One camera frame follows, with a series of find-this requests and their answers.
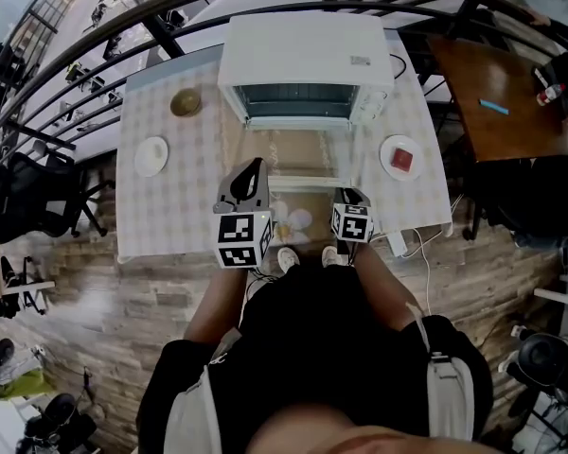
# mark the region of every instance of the wooden floor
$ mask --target wooden floor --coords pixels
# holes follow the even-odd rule
[[[103,171],[114,174],[114,160]],[[441,236],[425,247],[431,264],[430,300],[434,313],[450,318],[476,345],[489,334],[481,349],[495,372],[515,345],[508,335],[513,324],[508,315],[537,308],[532,290],[554,280],[561,264],[556,253],[517,249],[503,228],[484,224],[474,243],[465,241],[461,232],[469,221],[468,203],[461,201],[454,213],[453,236]],[[78,394],[80,374],[89,368],[105,412],[94,441],[106,452],[131,452],[139,401],[161,348],[182,337],[217,264],[207,253],[118,265],[114,191],[100,197],[98,211],[110,230],[106,237],[82,229],[77,239],[30,234],[2,247],[16,270],[25,255],[32,255],[57,286],[47,294],[46,316],[25,312],[0,320],[0,338],[8,336],[22,347],[44,345],[51,358],[47,377],[61,392]],[[434,232],[436,228],[421,230],[424,238]],[[417,238],[405,236],[412,251]],[[420,253],[403,260],[392,257],[383,241],[375,247],[425,305],[426,267]],[[551,306],[543,310],[545,319],[551,316]],[[509,402],[521,388],[504,375],[494,373],[493,378],[496,402],[490,427],[506,422]]]

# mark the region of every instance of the white sneaker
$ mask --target white sneaker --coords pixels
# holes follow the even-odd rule
[[[511,337],[519,338],[520,335],[522,335],[522,332],[526,329],[528,329],[528,328],[526,328],[525,326],[516,324],[515,326],[513,326],[513,328],[511,328]]]
[[[299,256],[290,247],[283,247],[277,252],[277,263],[282,271],[286,274],[292,266],[299,265]]]
[[[509,365],[517,359],[518,353],[519,353],[518,350],[511,352],[507,358],[505,358],[503,361],[501,361],[501,363],[499,363],[499,366],[497,368],[499,374],[503,374],[504,372],[507,371]]]
[[[322,267],[328,266],[343,266],[343,257],[337,253],[336,247],[326,246],[322,251]]]

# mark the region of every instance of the black and white fiducial cube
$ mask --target black and white fiducial cube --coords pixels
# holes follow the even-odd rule
[[[222,268],[258,268],[273,237],[271,211],[214,216],[215,252]]]
[[[219,254],[221,255],[222,266],[225,268],[254,268],[257,266],[255,248],[253,247],[231,249],[223,247],[219,249]]]
[[[339,235],[339,229],[341,228],[341,214],[334,208],[332,209],[332,232],[337,236]]]
[[[254,237],[253,214],[223,215],[219,226],[220,244],[225,242],[248,242]]]
[[[368,242],[374,225],[370,208],[363,205],[334,203],[332,207],[332,232],[339,240]]]

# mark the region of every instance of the small bowl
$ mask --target small bowl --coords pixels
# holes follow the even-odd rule
[[[200,110],[200,94],[195,89],[182,89],[170,101],[175,116],[192,116]]]

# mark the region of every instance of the wooden table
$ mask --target wooden table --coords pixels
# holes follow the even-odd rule
[[[435,60],[477,162],[568,154],[557,103],[539,106],[534,62],[482,44],[433,38]],[[509,115],[482,106],[507,108]]]

